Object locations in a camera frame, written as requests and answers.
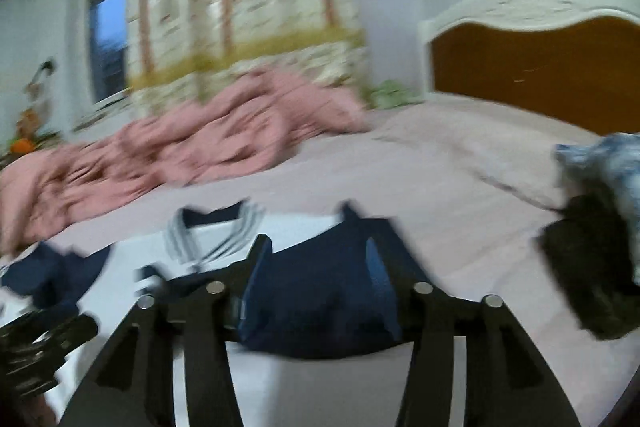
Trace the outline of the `tree print curtain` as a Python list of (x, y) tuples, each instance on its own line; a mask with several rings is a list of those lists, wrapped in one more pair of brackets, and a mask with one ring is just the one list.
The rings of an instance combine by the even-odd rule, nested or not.
[(127, 88), (140, 117), (207, 101), (259, 67), (362, 89), (355, 0), (127, 0)]

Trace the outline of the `pink crumpled quilt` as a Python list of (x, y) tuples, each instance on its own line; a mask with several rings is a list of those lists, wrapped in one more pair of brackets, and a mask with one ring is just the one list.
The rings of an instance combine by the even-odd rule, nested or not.
[(286, 69), (254, 69), (209, 102), (135, 120), (105, 139), (37, 150), (1, 173), (1, 251), (50, 239), (164, 184), (248, 176), (322, 133), (366, 131), (349, 87), (322, 87)]

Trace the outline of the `pink bed sheet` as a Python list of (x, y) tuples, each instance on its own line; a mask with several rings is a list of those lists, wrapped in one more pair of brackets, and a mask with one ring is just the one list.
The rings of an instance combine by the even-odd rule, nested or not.
[(180, 207), (249, 198), (269, 212), (327, 216), (343, 200), (393, 217), (424, 267), (465, 297), (495, 291), (533, 336), (585, 426), (605, 419), (639, 363), (639, 337), (601, 341), (578, 324), (535, 246), (563, 202), (555, 144), (590, 143), (569, 124), (483, 102), (366, 114), (358, 133), (322, 133), (248, 176), (164, 184), (50, 238), (88, 251), (166, 225)]

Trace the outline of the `white framed window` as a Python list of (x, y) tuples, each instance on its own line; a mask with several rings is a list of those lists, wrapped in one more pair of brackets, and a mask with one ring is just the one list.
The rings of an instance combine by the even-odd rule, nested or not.
[(117, 103), (126, 91), (128, 0), (77, 0), (70, 46), (74, 55), (73, 95), (85, 116)]

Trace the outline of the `white brown wooden headboard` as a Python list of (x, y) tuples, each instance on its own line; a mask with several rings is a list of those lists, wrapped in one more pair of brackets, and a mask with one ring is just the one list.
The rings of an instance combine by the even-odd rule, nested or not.
[(426, 94), (639, 129), (639, 0), (461, 0), (416, 36)]

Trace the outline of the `orange toy on table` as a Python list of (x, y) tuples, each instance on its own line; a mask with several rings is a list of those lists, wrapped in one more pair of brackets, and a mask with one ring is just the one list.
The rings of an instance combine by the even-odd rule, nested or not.
[(37, 144), (28, 138), (16, 139), (11, 143), (10, 152), (15, 156), (23, 156), (32, 153), (37, 148)]

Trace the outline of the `white navy varsity jacket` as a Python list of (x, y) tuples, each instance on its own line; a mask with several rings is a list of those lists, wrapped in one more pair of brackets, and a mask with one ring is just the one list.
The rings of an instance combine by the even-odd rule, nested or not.
[(409, 269), (430, 281), (393, 223), (344, 205), (336, 216), (268, 215), (250, 202), (202, 213), (183, 208), (169, 227), (90, 255), (39, 243), (6, 265), (10, 297), (2, 326), (29, 312), (43, 325), (87, 314), (98, 335), (66, 357), (58, 385), (44, 396), (61, 418), (88, 369), (142, 297), (188, 295), (209, 272), (247, 258), (260, 234), (270, 238), (240, 300), (239, 337), (226, 343), (231, 377), (268, 381), (275, 358), (307, 361), (370, 355), (398, 343), (375, 302), (368, 240), (380, 234)]

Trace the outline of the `wall mounted desk lamp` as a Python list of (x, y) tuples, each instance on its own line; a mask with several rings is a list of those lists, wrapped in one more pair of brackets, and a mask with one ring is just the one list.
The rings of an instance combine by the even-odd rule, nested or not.
[(27, 94), (30, 101), (35, 102), (37, 98), (40, 97), (40, 92), (43, 86), (43, 78), (51, 77), (56, 69), (55, 60), (53, 58), (48, 58), (37, 69), (32, 80), (27, 83), (27, 86), (24, 88), (25, 93)]

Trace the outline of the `folded black garment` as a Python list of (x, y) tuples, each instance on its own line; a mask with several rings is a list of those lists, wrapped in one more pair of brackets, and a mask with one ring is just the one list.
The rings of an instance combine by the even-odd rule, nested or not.
[(627, 225), (615, 210), (592, 194), (574, 197), (537, 243), (582, 329), (599, 340), (638, 329), (639, 286)]

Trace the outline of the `folded blue plaid shirt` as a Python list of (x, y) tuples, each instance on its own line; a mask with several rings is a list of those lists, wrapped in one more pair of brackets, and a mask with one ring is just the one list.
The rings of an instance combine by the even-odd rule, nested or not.
[(613, 133), (591, 145), (558, 144), (554, 158), (565, 179), (605, 186), (628, 229), (634, 283), (639, 285), (639, 135)]

